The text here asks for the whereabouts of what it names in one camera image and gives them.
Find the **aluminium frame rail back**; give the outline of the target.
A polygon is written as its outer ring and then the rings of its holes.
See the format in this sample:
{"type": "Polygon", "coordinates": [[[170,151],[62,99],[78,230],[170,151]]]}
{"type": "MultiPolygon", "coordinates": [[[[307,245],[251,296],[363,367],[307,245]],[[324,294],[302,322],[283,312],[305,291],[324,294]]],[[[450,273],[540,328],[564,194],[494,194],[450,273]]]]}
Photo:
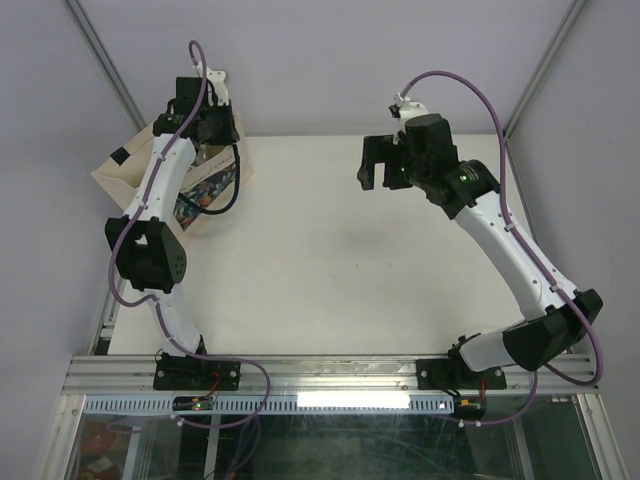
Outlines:
{"type": "MultiPolygon", "coordinates": [[[[285,132],[285,133],[273,133],[273,132],[267,132],[267,133],[255,133],[255,132],[250,132],[248,134],[246,134],[247,138],[275,138],[275,137],[329,137],[329,136],[368,136],[368,135],[387,135],[389,134],[389,132],[382,132],[382,131],[375,131],[373,133],[367,133],[367,132],[350,132],[350,131],[346,131],[346,132],[315,132],[315,133],[296,133],[296,132],[285,132]]],[[[472,136],[477,136],[477,135],[491,135],[491,136],[495,136],[497,135],[495,133],[495,131],[493,130],[452,130],[452,134],[453,135],[472,135],[472,136]]]]}

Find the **aluminium mounting rail front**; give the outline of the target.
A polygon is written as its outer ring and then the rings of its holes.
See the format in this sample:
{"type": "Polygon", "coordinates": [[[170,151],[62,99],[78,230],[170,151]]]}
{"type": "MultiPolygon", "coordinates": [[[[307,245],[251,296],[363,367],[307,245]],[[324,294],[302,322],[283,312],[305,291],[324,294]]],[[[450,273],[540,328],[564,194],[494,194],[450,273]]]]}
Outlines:
{"type": "MultiPolygon", "coordinates": [[[[153,389],[156,363],[152,355],[75,356],[72,358],[62,391],[66,395],[98,394],[202,394],[204,391],[157,391],[153,389]]],[[[253,356],[233,359],[241,363],[237,391],[224,394],[271,395],[302,391],[404,391],[419,390],[415,362],[418,359],[445,358],[442,355],[378,356],[253,356]]],[[[535,389],[542,395],[572,395],[594,392],[576,380],[588,380],[595,371],[586,355],[561,354],[536,373],[517,365],[499,367],[506,376],[505,390],[487,390],[490,395],[525,395],[535,389]]],[[[459,390],[475,395],[479,390],[459,390]]]]}

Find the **aluminium frame post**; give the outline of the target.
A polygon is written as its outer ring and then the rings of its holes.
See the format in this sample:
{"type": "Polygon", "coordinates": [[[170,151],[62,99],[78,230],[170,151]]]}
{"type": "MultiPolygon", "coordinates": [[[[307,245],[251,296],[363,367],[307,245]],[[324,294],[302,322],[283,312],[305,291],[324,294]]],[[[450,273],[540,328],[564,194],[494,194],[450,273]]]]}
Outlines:
{"type": "Polygon", "coordinates": [[[564,48],[576,23],[589,5],[587,0],[573,0],[569,3],[551,39],[545,47],[536,67],[531,74],[512,114],[503,129],[505,139],[511,137],[525,116],[536,95],[542,89],[546,79],[564,48]]]}
{"type": "Polygon", "coordinates": [[[62,4],[90,50],[99,69],[105,76],[128,119],[137,131],[143,130],[146,126],[144,116],[82,2],[79,0],[62,0],[62,4]]]}

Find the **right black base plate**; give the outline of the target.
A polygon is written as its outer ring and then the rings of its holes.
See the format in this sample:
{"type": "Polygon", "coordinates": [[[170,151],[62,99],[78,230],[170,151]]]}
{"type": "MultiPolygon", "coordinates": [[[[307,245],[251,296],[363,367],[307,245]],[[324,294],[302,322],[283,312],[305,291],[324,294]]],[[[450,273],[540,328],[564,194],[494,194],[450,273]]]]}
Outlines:
{"type": "Polygon", "coordinates": [[[501,368],[492,367],[481,372],[470,370],[464,363],[450,358],[418,359],[415,362],[419,390],[505,390],[506,376],[501,368]]]}

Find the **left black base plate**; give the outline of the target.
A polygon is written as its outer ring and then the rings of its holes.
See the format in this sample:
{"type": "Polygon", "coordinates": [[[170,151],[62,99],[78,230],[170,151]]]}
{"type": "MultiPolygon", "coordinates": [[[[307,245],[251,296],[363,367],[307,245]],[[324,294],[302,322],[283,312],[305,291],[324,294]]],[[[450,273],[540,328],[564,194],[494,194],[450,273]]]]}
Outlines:
{"type": "Polygon", "coordinates": [[[237,391],[241,363],[226,360],[199,360],[162,352],[156,363],[153,389],[157,391],[237,391]]]}

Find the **cream canvas tote bag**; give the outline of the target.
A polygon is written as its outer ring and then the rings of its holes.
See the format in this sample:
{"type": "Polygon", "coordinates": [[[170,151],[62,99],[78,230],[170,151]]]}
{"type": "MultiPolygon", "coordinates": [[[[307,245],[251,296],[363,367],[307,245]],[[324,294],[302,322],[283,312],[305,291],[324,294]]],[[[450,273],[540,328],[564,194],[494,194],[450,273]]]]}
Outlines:
{"type": "Polygon", "coordinates": [[[179,194],[208,211],[222,210],[233,197],[235,179],[244,183],[254,173],[241,117],[235,114],[234,120],[240,140],[233,145],[194,147],[185,139],[177,140],[161,163],[147,198],[143,197],[146,182],[170,138],[168,134],[155,137],[152,125],[114,151],[92,177],[124,215],[131,216],[144,205],[141,221],[157,217],[176,237],[189,236],[203,221],[201,213],[179,194]]]}

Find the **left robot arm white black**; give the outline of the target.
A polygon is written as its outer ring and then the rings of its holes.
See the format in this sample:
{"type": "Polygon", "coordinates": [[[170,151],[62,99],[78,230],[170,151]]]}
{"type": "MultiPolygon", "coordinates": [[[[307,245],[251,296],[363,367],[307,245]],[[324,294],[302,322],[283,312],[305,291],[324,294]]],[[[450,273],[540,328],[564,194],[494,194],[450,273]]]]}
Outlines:
{"type": "Polygon", "coordinates": [[[108,282],[125,308],[150,307],[172,355],[175,377],[198,388],[209,377],[204,339],[189,317],[181,283],[187,253],[176,228],[230,210],[241,185],[240,134],[226,74],[199,67],[151,126],[150,160],[129,206],[105,224],[108,282]]]}

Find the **right aluminium frame post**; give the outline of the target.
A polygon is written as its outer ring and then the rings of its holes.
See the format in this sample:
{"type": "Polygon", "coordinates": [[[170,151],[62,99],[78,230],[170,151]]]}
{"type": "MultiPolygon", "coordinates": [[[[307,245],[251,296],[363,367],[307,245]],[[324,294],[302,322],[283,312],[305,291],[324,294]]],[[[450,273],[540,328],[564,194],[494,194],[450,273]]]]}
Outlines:
{"type": "Polygon", "coordinates": [[[569,3],[551,39],[545,47],[536,67],[531,74],[512,114],[503,129],[505,139],[511,137],[525,116],[536,95],[542,89],[546,79],[564,48],[576,23],[589,5],[587,0],[573,0],[569,3]]]}

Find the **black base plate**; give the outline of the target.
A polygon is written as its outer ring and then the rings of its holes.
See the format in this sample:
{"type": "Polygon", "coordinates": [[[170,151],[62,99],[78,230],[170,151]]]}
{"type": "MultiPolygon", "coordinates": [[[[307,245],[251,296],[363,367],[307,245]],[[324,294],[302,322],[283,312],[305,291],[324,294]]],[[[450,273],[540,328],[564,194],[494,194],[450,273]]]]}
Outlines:
{"type": "Polygon", "coordinates": [[[153,389],[157,391],[237,391],[241,363],[226,360],[199,360],[162,352],[156,363],[153,389]]]}
{"type": "Polygon", "coordinates": [[[501,368],[492,367],[481,372],[470,370],[464,363],[450,358],[418,359],[415,362],[419,390],[505,390],[506,376],[501,368]]]}

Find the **left aluminium frame post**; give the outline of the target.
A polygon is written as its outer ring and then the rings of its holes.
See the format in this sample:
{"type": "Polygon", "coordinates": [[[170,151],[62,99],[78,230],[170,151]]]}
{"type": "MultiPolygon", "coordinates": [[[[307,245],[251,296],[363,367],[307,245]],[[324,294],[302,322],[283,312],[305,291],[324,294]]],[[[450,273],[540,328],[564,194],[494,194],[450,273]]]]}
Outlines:
{"type": "Polygon", "coordinates": [[[143,130],[146,126],[144,116],[82,2],[79,0],[62,0],[62,4],[90,50],[99,69],[105,76],[128,119],[137,131],[143,130]]]}

